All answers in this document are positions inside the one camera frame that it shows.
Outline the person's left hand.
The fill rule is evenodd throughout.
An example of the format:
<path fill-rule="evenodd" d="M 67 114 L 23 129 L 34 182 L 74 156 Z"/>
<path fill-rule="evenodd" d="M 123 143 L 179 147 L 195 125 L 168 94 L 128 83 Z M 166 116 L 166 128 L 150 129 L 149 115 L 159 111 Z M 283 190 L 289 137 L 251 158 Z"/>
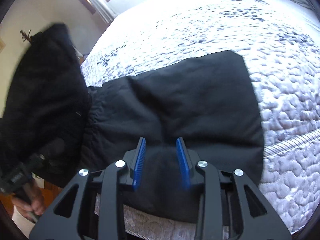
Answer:
<path fill-rule="evenodd" d="M 31 200 L 25 202 L 20 197 L 13 195 L 11 201 L 23 217 L 25 217 L 28 220 L 32 220 L 32 217 L 29 213 L 33 212 L 37 216 L 41 216 L 46 210 L 46 205 L 44 203 L 44 196 L 37 182 L 33 179 L 29 185 Z"/>

